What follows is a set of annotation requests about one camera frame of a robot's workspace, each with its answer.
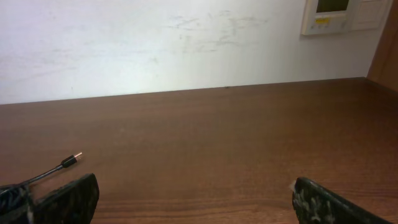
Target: metal connector tip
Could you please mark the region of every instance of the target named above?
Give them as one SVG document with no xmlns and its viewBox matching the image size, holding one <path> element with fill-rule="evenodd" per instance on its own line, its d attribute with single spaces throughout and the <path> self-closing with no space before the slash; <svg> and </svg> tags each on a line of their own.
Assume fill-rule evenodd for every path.
<svg viewBox="0 0 398 224">
<path fill-rule="evenodd" d="M 74 155 L 75 159 L 79 161 L 83 157 L 83 153 L 79 152 L 78 154 Z"/>
</svg>

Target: thermostat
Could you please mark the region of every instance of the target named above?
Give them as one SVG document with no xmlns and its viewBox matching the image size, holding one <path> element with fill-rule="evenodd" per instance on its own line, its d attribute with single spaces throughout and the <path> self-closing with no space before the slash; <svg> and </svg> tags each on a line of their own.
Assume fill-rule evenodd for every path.
<svg viewBox="0 0 398 224">
<path fill-rule="evenodd" d="M 307 0 L 302 34 L 347 32 L 361 0 Z"/>
</svg>

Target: yellow sticker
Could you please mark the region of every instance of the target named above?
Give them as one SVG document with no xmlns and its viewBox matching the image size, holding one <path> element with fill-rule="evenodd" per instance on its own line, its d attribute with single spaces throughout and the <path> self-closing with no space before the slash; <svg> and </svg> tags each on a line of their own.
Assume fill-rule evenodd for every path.
<svg viewBox="0 0 398 224">
<path fill-rule="evenodd" d="M 329 23 L 329 18 L 315 19 L 316 24 L 325 24 Z"/>
</svg>

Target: brown wooden surface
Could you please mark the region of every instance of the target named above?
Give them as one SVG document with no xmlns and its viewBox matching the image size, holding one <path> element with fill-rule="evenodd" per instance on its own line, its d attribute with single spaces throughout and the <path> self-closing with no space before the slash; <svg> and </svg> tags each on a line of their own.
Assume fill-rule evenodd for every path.
<svg viewBox="0 0 398 224">
<path fill-rule="evenodd" d="M 306 176 L 398 222 L 398 97 L 365 78 L 0 106 L 0 184 L 82 151 L 92 223 L 297 223 Z"/>
<path fill-rule="evenodd" d="M 393 0 L 390 14 L 374 54 L 368 79 L 398 91 L 398 0 Z"/>
</svg>

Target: dark display screen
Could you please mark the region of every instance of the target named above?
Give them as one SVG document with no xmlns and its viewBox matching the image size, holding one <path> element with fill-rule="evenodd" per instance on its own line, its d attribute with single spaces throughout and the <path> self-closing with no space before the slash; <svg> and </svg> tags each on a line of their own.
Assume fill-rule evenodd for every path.
<svg viewBox="0 0 398 224">
<path fill-rule="evenodd" d="M 349 0 L 318 0 L 317 13 L 347 10 Z"/>
</svg>

